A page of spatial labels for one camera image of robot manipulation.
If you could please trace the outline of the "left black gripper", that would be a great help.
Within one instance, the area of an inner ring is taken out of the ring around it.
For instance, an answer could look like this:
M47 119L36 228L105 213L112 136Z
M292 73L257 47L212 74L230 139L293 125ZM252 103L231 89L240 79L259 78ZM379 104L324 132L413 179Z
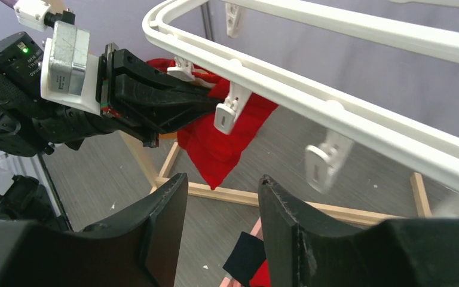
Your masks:
M106 44L99 56L97 95L102 117L144 147L158 147L158 133L173 133L215 112L221 99L209 89L161 72L127 49Z

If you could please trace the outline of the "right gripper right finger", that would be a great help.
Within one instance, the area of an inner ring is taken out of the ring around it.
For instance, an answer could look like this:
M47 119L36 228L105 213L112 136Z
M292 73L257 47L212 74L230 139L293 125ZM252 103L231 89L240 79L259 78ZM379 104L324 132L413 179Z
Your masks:
M293 196L264 175L259 211L272 286L366 286L350 239L361 229Z

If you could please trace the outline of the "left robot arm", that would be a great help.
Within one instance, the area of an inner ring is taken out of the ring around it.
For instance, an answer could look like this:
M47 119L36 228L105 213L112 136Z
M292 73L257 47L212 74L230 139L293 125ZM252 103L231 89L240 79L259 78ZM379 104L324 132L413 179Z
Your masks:
M219 99L108 44L96 57L95 114L42 99L43 49L26 33L0 40L0 151L21 157L53 153L54 144L78 150L86 138L117 130L155 148L212 113Z

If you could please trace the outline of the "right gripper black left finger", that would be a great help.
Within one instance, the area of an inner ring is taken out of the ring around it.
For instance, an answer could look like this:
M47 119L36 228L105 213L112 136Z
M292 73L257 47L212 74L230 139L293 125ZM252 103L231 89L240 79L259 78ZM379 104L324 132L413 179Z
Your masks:
M83 229L89 244L84 286L173 286L185 220L188 177L178 173L156 191Z

